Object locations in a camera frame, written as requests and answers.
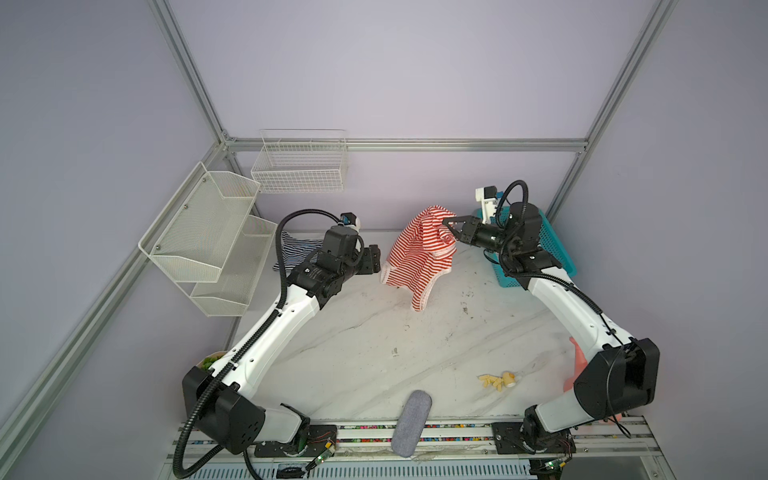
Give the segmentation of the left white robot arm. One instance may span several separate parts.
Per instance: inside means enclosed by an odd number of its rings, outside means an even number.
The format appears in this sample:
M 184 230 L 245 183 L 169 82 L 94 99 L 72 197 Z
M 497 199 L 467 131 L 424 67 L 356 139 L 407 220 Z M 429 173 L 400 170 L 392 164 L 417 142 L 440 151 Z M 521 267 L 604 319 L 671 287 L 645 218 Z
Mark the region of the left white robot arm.
M 356 275 L 381 270 L 381 250 L 358 231 L 337 225 L 321 245 L 281 280 L 273 306 L 233 348 L 208 367 L 192 367 L 182 380 L 187 421 L 178 451 L 194 429 L 214 442 L 214 451 L 239 455 L 257 441 L 290 444 L 307 417 L 289 406 L 259 406 L 255 396 L 269 368 L 298 331 Z

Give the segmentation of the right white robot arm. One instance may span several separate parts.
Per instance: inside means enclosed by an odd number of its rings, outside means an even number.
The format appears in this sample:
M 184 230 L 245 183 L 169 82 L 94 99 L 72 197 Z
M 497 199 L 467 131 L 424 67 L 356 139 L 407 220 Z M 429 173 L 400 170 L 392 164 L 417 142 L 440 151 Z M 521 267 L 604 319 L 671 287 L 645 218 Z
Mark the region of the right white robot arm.
M 610 320 L 572 282 L 562 263 L 540 243 L 538 211 L 516 202 L 506 219 L 469 215 L 446 218 L 443 224 L 457 241 L 494 254 L 504 275 L 554 314 L 586 360 L 569 390 L 526 409 L 519 433 L 523 450 L 543 453 L 573 427 L 611 419 L 654 400 L 659 348 Z

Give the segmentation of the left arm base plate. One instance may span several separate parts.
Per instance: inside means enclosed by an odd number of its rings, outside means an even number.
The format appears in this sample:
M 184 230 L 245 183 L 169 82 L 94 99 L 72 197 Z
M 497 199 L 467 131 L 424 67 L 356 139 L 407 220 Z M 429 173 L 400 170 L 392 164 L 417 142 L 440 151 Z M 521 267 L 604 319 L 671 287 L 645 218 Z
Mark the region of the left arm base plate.
M 253 445 L 256 458 L 299 458 L 310 459 L 326 450 L 327 443 L 335 443 L 338 427 L 332 424 L 310 424 L 305 431 L 304 443 L 280 443 L 276 441 L 257 441 Z

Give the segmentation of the red white striped tank top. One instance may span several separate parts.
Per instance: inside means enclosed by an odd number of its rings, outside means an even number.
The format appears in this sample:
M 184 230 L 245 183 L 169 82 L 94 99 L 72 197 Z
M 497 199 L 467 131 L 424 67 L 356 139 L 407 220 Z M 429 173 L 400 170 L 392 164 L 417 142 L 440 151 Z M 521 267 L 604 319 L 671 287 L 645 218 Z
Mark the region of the red white striped tank top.
M 426 309 L 437 280 L 451 272 L 457 240 L 443 221 L 454 216 L 439 205 L 420 212 L 400 233 L 382 266 L 381 282 L 409 291 L 416 312 Z

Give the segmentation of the blue white striped tank top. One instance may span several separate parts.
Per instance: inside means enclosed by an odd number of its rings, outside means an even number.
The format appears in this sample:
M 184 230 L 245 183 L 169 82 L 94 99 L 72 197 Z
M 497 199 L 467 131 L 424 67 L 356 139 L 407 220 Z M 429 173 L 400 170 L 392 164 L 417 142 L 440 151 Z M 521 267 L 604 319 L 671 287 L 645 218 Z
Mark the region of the blue white striped tank top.
M 283 231 L 280 235 L 281 247 L 276 249 L 277 261 L 273 265 L 273 270 L 280 270 L 279 260 L 283 261 L 286 274 L 300 265 L 310 254 L 322 246 L 322 239 L 301 239 Z

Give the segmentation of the grey fabric pouch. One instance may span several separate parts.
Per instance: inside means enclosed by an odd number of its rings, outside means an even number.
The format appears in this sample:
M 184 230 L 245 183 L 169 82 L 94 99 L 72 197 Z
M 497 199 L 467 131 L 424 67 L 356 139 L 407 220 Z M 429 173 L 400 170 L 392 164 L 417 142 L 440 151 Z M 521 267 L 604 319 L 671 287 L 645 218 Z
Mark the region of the grey fabric pouch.
M 420 442 L 432 407 L 431 396 L 423 391 L 413 391 L 406 400 L 391 437 L 391 449 L 402 458 L 411 457 Z

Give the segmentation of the horizontal aluminium frame bar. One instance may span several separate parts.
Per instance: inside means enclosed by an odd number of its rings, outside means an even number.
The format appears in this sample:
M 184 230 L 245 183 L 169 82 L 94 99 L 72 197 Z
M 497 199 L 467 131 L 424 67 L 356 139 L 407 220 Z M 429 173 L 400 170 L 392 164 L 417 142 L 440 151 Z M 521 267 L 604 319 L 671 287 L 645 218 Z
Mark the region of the horizontal aluminium frame bar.
M 580 152 L 588 146 L 586 139 L 578 138 L 346 138 L 334 139 L 278 139 L 234 138 L 226 142 L 237 152 L 258 151 L 262 146 L 345 146 L 352 152 Z

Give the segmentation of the teal plastic basket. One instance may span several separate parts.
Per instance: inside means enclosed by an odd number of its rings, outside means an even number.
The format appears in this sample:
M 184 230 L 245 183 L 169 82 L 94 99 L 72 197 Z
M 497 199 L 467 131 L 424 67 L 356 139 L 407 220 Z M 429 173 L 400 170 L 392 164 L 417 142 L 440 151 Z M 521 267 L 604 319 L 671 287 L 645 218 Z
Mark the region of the teal plastic basket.
M 498 283 L 504 288 L 526 288 L 530 279 L 523 273 L 542 272 L 549 267 L 560 267 L 573 277 L 576 267 L 550 222 L 540 209 L 521 202 L 505 206 L 500 213 L 506 240 L 499 251 L 484 249 Z

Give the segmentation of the pink watering can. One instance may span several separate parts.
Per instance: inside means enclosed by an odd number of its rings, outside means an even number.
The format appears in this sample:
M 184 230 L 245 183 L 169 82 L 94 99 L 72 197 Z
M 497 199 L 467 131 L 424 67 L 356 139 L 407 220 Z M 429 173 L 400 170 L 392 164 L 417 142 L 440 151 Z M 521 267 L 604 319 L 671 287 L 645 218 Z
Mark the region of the pink watering can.
M 569 341 L 574 347 L 574 368 L 573 368 L 572 375 L 564 381 L 564 384 L 563 384 L 564 392 L 567 392 L 573 389 L 575 381 L 588 365 L 588 361 L 584 355 L 584 352 L 579 346 L 578 342 L 573 337 L 570 337 Z

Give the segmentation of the green potted plant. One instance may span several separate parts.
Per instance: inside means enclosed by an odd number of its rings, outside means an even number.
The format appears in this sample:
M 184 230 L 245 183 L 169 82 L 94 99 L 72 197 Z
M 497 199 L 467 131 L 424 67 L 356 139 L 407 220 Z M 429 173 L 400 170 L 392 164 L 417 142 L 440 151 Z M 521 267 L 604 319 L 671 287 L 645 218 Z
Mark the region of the green potted plant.
M 214 365 L 214 363 L 220 360 L 225 355 L 226 355 L 226 351 L 219 351 L 211 355 L 208 355 L 198 364 L 198 367 L 204 371 L 209 371 Z

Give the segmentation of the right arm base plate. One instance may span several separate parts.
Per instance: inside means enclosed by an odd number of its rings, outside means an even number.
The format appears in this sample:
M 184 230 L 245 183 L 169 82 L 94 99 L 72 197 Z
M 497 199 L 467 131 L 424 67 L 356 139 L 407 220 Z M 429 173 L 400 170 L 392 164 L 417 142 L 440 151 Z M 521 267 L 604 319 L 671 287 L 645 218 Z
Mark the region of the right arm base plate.
M 569 430 L 550 433 L 524 422 L 494 422 L 491 430 L 498 454 L 570 455 L 576 449 Z

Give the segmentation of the white mesh wall shelf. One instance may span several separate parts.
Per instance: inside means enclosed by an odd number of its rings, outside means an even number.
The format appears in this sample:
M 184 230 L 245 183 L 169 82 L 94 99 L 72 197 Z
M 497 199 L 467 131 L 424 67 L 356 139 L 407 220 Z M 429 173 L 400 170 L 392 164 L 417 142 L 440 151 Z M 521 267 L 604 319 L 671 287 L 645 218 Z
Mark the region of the white mesh wall shelf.
M 198 163 L 138 242 L 208 317 L 249 309 L 277 229 L 255 214 L 259 190 L 250 178 Z

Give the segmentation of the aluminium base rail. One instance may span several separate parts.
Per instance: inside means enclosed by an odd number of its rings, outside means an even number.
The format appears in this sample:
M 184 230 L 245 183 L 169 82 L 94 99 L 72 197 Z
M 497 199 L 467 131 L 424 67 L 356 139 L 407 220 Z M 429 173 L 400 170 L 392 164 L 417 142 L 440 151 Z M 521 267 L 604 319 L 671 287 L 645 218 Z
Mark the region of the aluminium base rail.
M 570 455 L 518 455 L 498 454 L 492 436 L 491 424 L 494 422 L 520 422 L 517 418 L 491 418 L 486 420 L 433 420 L 426 423 L 421 434 L 414 460 L 475 458 L 482 455 L 491 457 L 512 456 L 519 458 L 544 458 L 546 456 L 654 456 L 661 449 L 651 433 L 645 419 L 641 416 L 626 417 L 622 425 L 629 432 L 623 435 L 616 424 L 608 421 L 592 422 L 570 430 L 575 443 L 575 452 Z M 394 420 L 366 422 L 325 422 L 338 427 L 335 443 L 337 459 L 397 460 L 399 457 L 391 449 L 391 437 L 396 422 Z M 299 459 L 299 458 L 256 458 L 254 459 Z

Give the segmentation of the aluminium frame corner post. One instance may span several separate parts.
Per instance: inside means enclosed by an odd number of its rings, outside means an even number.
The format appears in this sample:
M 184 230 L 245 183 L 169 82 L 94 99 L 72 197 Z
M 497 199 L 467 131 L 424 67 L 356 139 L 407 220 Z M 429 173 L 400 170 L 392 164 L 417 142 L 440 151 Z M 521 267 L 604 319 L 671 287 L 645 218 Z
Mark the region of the aluminium frame corner post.
M 244 176 L 245 173 L 237 160 L 237 155 L 229 146 L 233 139 L 228 135 L 216 112 L 170 2 L 149 0 L 147 4 L 208 130 L 212 134 L 213 150 L 216 151 L 218 158 L 224 162 L 229 170 Z

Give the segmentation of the yellow toy giraffe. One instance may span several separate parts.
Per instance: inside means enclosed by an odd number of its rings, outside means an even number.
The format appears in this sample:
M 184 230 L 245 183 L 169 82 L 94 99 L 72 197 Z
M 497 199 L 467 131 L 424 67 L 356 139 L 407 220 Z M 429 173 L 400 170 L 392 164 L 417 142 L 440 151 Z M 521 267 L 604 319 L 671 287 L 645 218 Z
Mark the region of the yellow toy giraffe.
M 478 376 L 484 388 L 493 388 L 502 392 L 505 388 L 512 388 L 517 384 L 516 376 L 509 371 L 504 371 L 501 375 L 483 374 Z

